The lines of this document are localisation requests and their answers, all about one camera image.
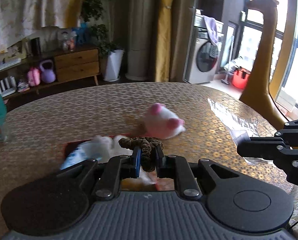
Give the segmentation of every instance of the drawer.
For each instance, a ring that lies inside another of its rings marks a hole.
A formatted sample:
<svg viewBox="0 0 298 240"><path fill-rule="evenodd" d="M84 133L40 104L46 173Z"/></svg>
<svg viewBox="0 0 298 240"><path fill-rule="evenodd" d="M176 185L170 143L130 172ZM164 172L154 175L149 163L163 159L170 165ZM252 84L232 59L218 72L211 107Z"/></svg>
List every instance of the drawer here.
<svg viewBox="0 0 298 240"><path fill-rule="evenodd" d="M99 75L98 61L57 69L57 79L59 82L67 82L96 75Z"/></svg>
<svg viewBox="0 0 298 240"><path fill-rule="evenodd" d="M56 68L67 68L69 66L81 65L98 61L98 50L84 50L55 57Z"/></svg>

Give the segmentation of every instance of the yellow leather chair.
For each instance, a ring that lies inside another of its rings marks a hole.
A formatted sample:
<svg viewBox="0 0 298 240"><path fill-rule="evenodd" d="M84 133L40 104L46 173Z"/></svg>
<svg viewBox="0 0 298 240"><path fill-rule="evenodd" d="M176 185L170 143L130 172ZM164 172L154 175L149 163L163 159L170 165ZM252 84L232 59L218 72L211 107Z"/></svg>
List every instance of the yellow leather chair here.
<svg viewBox="0 0 298 240"><path fill-rule="evenodd" d="M277 130L283 128L286 117L280 112L269 94L270 66L277 26L277 0L252 0L249 9L264 15L264 26L256 59L240 101L261 114Z"/></svg>

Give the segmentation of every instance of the brown hair tie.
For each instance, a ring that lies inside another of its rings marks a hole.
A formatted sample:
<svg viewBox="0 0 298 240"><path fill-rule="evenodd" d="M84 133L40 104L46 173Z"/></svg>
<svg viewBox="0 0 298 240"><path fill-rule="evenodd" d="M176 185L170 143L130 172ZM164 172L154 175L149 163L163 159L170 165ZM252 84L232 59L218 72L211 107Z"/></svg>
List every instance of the brown hair tie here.
<svg viewBox="0 0 298 240"><path fill-rule="evenodd" d="M136 146L139 146L142 150L140 163L144 171L151 172L155 170L155 147L160 145L163 149L163 143L161 140L152 137L135 137L135 138L121 138L119 145L122 148L134 150Z"/></svg>

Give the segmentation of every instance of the potted plant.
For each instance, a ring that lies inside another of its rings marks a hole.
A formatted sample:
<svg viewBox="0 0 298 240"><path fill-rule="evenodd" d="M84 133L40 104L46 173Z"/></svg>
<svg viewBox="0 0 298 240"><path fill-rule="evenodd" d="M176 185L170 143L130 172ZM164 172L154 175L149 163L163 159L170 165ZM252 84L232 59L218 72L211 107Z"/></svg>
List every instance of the potted plant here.
<svg viewBox="0 0 298 240"><path fill-rule="evenodd" d="M84 22L93 18L94 22L103 16L103 2L109 0L84 0L81 8L81 17ZM108 25L111 26L110 12L107 11ZM113 82L119 79L119 71L124 51L115 44L113 34L109 33L104 24L94 24L90 27L92 43L99 48L100 70L105 81Z"/></svg>

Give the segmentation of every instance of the dryer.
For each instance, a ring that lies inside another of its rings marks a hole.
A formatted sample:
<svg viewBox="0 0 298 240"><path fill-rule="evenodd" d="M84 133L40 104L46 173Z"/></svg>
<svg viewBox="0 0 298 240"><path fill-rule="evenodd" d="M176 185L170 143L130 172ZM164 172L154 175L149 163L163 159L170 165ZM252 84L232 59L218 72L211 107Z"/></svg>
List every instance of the dryer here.
<svg viewBox="0 0 298 240"><path fill-rule="evenodd" d="M223 34L219 29L222 29L222 23L217 22L218 28L218 44L212 45L208 31L203 26L204 21L200 20L197 23L195 19L195 27L193 28L192 44L188 64L185 71L184 80L191 84L207 83L214 79L219 62L219 56L223 41Z"/></svg>

